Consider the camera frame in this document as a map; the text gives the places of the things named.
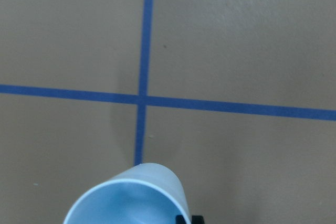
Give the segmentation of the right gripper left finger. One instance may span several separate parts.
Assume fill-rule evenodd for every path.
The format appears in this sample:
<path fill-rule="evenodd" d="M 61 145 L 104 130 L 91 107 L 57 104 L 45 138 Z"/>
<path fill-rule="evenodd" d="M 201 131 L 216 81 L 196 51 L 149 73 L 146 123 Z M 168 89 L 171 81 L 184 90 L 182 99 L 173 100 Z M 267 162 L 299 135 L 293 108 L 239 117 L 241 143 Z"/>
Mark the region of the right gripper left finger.
<path fill-rule="evenodd" d="M 175 217 L 175 223 L 176 224 L 185 224 L 185 219 L 182 215 L 177 215 Z"/>

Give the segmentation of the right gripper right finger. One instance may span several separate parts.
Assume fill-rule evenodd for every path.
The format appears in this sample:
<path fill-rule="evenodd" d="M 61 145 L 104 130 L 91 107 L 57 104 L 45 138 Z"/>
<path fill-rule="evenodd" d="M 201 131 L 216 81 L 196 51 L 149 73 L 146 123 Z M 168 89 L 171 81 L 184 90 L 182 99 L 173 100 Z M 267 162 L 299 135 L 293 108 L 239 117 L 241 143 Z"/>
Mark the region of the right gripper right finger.
<path fill-rule="evenodd" d="M 202 215 L 192 215 L 191 224 L 204 224 L 204 217 Z"/>

